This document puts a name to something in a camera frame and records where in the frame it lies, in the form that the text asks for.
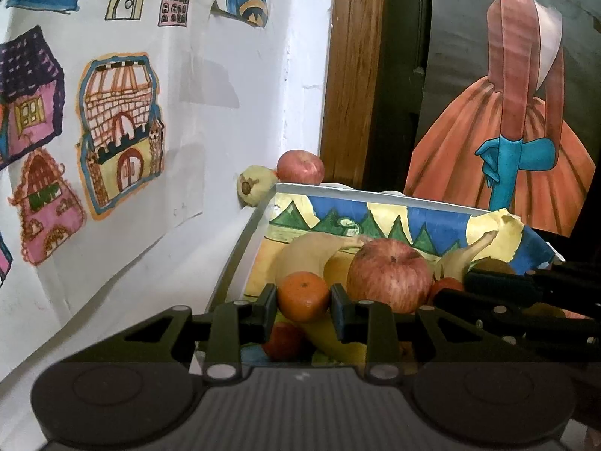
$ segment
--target blue glove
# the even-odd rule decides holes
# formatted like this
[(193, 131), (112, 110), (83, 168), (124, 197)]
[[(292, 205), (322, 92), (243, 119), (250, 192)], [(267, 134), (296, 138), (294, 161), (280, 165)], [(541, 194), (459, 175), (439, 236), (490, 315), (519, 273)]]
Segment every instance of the blue glove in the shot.
[(555, 166), (555, 144), (551, 139), (542, 138), (527, 142), (522, 146), (520, 170), (548, 171)]
[[(486, 176), (486, 184), (499, 183), (497, 164), (499, 161), (499, 138), (485, 141), (476, 155), (482, 158), (482, 173)], [(548, 171), (555, 165), (555, 145), (550, 139), (542, 138), (522, 145), (522, 154), (518, 169), (525, 171)]]
[(484, 161), (482, 172), (492, 187), (489, 210), (506, 209), (512, 203), (513, 191), (522, 156), (523, 141), (509, 141), (503, 136), (485, 141), (476, 155)]

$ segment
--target drawn mountain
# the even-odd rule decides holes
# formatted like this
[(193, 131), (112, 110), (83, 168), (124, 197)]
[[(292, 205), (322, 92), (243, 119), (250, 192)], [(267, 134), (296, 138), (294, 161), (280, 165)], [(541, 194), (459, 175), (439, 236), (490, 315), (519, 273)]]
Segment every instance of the drawn mountain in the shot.
[(434, 254), (434, 256), (439, 256), (436, 252), (436, 248), (432, 243), (432, 239), (428, 233), (428, 229), (426, 229), (426, 224), (421, 226), (420, 233), (415, 238), (413, 243), (413, 247), (419, 249), (420, 251), (424, 251), (428, 254)]
[(290, 205), (288, 205), (281, 214), (274, 218), (270, 224), (281, 227), (289, 227), (291, 229), (311, 230), (302, 217), (301, 212), (299, 212), (299, 209), (296, 207), (294, 201), (291, 201)]
[(343, 236), (347, 228), (338, 223), (339, 218), (336, 209), (332, 209), (315, 227), (313, 227), (313, 230), (317, 232), (327, 232), (336, 236)]
[(460, 245), (459, 245), (459, 239), (457, 239), (453, 243), (453, 245), (444, 252), (444, 254), (450, 253), (451, 251), (455, 251), (455, 250), (459, 249), (459, 247), (460, 247)]
[(404, 242), (405, 244), (411, 245), (409, 239), (405, 235), (403, 230), (403, 225), (401, 224), (401, 215), (399, 215), (394, 221), (393, 228), (390, 229), (390, 233), (388, 234), (389, 239), (396, 239), (397, 241)]
[(361, 227), (361, 233), (366, 236), (370, 236), (374, 239), (386, 237), (370, 210), (367, 211), (367, 217), (365, 217), (363, 222), (359, 225)]

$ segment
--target dark background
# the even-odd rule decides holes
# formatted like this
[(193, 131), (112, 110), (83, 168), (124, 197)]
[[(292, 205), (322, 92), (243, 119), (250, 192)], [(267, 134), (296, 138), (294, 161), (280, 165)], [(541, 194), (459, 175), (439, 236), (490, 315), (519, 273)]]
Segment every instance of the dark background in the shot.
[[(445, 108), (488, 73), (486, 12), (494, 0), (432, 0), (426, 82), (416, 144)], [(601, 15), (601, 0), (580, 0)], [(597, 163), (601, 150), (601, 33), (582, 11), (563, 19), (564, 120)], [(537, 93), (545, 99), (544, 90)]]

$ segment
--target woman in orange dress painting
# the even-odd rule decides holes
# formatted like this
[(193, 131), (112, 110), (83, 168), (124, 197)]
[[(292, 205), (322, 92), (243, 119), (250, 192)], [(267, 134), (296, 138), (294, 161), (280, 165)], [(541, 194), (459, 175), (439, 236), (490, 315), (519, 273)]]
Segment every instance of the woman in orange dress painting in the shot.
[[(563, 120), (562, 15), (570, 0), (495, 0), (488, 75), (459, 95), (416, 146), (405, 194), (509, 209), (569, 236), (595, 165)], [(534, 97), (544, 90), (545, 100)]]

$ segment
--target red apple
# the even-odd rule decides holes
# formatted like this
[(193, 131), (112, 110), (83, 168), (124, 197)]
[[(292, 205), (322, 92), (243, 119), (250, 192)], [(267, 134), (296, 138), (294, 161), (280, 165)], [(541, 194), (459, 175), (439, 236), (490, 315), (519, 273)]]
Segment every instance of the red apple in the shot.
[(432, 270), (414, 248), (396, 239), (365, 244), (350, 263), (346, 291), (352, 300), (375, 300), (409, 314), (424, 305)]
[(288, 322), (276, 322), (269, 341), (261, 347), (273, 361), (293, 361), (302, 351), (304, 340), (305, 333), (300, 327)]
[(283, 183), (319, 185), (326, 169), (318, 156), (295, 149), (284, 153), (278, 161), (278, 179)]
[(455, 280), (454, 278), (441, 278), (430, 288), (430, 294), (428, 295), (428, 304), (433, 305), (434, 297), (438, 292), (440, 292), (443, 288), (450, 288), (452, 290), (456, 290), (458, 292), (464, 292), (464, 284), (460, 281)]

